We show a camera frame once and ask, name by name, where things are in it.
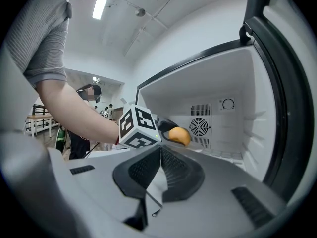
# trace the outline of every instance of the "gray striped shirt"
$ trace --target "gray striped shirt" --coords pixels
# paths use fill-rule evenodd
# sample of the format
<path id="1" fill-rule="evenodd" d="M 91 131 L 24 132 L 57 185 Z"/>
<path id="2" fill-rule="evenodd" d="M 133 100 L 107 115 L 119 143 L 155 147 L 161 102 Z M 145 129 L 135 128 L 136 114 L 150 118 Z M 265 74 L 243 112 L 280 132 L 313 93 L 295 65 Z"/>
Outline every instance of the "gray striped shirt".
<path id="1" fill-rule="evenodd" d="M 33 87 L 47 79 L 66 81 L 63 55 L 70 8 L 68 0 L 29 0 L 4 40 Z"/>

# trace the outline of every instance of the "fluorescent light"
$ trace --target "fluorescent light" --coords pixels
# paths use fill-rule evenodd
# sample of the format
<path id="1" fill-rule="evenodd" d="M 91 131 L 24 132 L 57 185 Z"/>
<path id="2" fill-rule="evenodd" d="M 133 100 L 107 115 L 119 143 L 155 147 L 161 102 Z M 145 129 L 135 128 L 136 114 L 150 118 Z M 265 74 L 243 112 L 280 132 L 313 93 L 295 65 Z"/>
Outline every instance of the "fluorescent light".
<path id="1" fill-rule="evenodd" d="M 96 1 L 94 13 L 93 13 L 93 18 L 101 19 L 101 15 L 103 14 L 106 2 L 107 2 L 107 0 L 97 0 Z"/>

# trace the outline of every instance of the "fan vent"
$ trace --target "fan vent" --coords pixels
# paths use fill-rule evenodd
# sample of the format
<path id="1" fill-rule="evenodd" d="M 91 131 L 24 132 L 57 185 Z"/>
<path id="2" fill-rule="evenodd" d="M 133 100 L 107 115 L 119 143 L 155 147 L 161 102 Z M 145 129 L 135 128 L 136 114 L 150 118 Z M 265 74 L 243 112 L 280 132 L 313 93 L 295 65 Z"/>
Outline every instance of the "fan vent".
<path id="1" fill-rule="evenodd" d="M 210 127 L 205 119 L 198 117 L 192 120 L 189 128 L 195 136 L 201 137 L 207 133 Z"/>
<path id="2" fill-rule="evenodd" d="M 209 148 L 209 139 L 203 137 L 191 137 L 192 142 L 199 143 L 204 148 Z"/>
<path id="3" fill-rule="evenodd" d="M 191 116 L 210 116 L 210 105 L 208 104 L 200 104 L 200 105 L 192 105 L 190 108 Z"/>

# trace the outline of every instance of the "dark hair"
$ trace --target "dark hair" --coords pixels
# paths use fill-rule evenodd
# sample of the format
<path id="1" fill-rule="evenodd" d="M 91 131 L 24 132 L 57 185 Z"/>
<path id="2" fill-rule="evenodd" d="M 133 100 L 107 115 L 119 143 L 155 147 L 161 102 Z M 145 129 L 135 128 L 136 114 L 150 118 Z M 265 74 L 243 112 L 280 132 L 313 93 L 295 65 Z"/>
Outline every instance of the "dark hair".
<path id="1" fill-rule="evenodd" d="M 78 90 L 86 90 L 87 88 L 90 88 L 90 87 L 92 87 L 94 89 L 94 95 L 99 96 L 101 94 L 101 88 L 99 85 L 88 84 L 88 85 L 85 85 L 85 86 L 79 88 Z"/>

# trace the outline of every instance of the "ceiling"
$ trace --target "ceiling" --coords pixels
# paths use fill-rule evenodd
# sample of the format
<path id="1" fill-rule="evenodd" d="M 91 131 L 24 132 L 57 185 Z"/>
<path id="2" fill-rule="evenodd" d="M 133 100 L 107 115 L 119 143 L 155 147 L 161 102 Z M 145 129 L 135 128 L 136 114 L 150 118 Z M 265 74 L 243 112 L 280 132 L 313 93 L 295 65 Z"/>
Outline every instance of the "ceiling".
<path id="1" fill-rule="evenodd" d="M 108 0 L 101 20 L 92 18 L 96 0 L 70 0 L 70 39 L 89 39 L 107 51 L 116 50 L 134 62 L 177 21 L 219 0 Z M 146 15 L 137 17 L 143 8 Z"/>
<path id="2" fill-rule="evenodd" d="M 97 75 L 92 75 L 89 73 L 79 72 L 71 69 L 65 69 L 65 71 L 67 75 L 67 83 L 75 90 L 88 84 L 94 84 L 93 76 L 100 78 L 101 83 L 99 84 L 99 86 L 102 89 L 102 93 L 113 95 L 114 92 L 120 87 L 120 84 L 117 84 L 116 82 L 111 82 L 111 80 L 109 80 L 108 78 L 103 78 Z"/>

